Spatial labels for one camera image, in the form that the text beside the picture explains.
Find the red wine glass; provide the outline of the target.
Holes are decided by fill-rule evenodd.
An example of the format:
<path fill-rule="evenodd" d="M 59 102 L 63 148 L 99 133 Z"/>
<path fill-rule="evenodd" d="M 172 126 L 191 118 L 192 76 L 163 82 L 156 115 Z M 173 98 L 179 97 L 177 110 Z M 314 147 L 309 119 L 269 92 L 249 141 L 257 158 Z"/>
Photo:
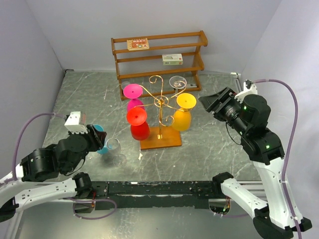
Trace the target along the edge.
<path fill-rule="evenodd" d="M 150 128 L 147 123 L 147 112 L 144 109 L 140 107 L 130 109 L 127 113 L 127 121 L 135 140 L 142 141 L 149 137 Z"/>

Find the clear wine glass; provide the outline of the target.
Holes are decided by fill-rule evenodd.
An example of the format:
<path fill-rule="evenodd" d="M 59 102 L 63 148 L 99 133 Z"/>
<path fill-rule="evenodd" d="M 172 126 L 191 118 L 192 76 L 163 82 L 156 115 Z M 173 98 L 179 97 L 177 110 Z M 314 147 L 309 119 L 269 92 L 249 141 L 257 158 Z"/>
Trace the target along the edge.
<path fill-rule="evenodd" d="M 106 148 L 116 167 L 124 167 L 127 164 L 127 158 L 121 153 L 122 148 L 117 138 L 109 138 L 106 142 Z"/>

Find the pink wine glass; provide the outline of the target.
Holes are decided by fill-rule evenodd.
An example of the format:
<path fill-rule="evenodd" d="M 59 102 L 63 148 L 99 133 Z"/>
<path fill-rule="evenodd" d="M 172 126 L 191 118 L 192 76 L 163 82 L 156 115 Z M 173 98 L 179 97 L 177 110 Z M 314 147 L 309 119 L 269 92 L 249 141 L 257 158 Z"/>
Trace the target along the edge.
<path fill-rule="evenodd" d="M 143 89 L 138 84 L 129 84 L 123 89 L 124 96 L 130 101 L 127 105 L 127 112 L 133 108 L 141 108 L 145 110 L 144 103 L 139 99 L 143 94 Z"/>

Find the yellow wine glass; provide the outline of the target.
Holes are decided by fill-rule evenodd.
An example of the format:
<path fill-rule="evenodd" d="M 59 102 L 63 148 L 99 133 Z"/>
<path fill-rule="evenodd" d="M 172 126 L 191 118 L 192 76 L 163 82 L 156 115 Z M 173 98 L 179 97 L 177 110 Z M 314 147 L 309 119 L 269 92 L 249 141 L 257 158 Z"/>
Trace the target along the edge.
<path fill-rule="evenodd" d="M 191 112 L 196 105 L 196 98 L 189 93 L 182 93 L 177 96 L 176 103 L 179 109 L 175 111 L 174 122 L 171 125 L 177 131 L 186 131 L 191 124 Z"/>

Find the frosted clear tall glass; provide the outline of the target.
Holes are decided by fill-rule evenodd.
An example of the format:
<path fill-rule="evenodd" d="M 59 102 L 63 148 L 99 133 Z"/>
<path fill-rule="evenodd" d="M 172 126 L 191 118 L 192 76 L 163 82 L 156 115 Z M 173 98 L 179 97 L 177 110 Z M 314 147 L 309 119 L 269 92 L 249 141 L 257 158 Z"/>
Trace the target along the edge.
<path fill-rule="evenodd" d="M 178 94 L 179 90 L 184 90 L 187 85 L 187 80 L 182 76 L 173 76 L 169 80 L 169 84 L 175 89 L 175 94 Z"/>

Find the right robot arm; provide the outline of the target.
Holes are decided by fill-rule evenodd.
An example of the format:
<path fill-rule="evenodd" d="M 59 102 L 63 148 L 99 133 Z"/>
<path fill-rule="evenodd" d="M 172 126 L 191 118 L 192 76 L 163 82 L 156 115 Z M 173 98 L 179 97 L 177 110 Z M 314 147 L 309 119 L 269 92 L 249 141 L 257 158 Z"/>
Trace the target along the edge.
<path fill-rule="evenodd" d="M 291 239 L 294 232 L 309 230 L 312 223 L 299 212 L 283 178 L 285 153 L 279 137 L 267 128 L 271 108 L 265 98 L 251 89 L 237 94 L 225 88 L 199 101 L 215 119 L 240 135 L 240 144 L 258 171 L 267 199 L 256 197 L 228 172 L 212 178 L 212 194 L 235 201 L 264 239 Z"/>

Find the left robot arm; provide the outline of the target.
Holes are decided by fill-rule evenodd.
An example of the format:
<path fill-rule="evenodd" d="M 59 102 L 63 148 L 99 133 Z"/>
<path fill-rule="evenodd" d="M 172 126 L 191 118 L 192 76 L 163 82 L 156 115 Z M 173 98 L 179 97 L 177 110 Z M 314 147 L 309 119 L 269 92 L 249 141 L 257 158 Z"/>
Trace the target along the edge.
<path fill-rule="evenodd" d="M 75 173 L 75 168 L 85 161 L 90 152 L 103 148 L 106 132 L 93 125 L 86 126 L 86 133 L 69 133 L 57 144 L 34 150 L 21 160 L 13 175 L 17 179 L 4 177 L 0 188 L 0 220 L 11 219 L 16 212 L 55 199 L 86 199 L 93 193 L 91 179 L 87 173 Z M 70 179 L 45 185 L 48 179 L 59 175 Z"/>

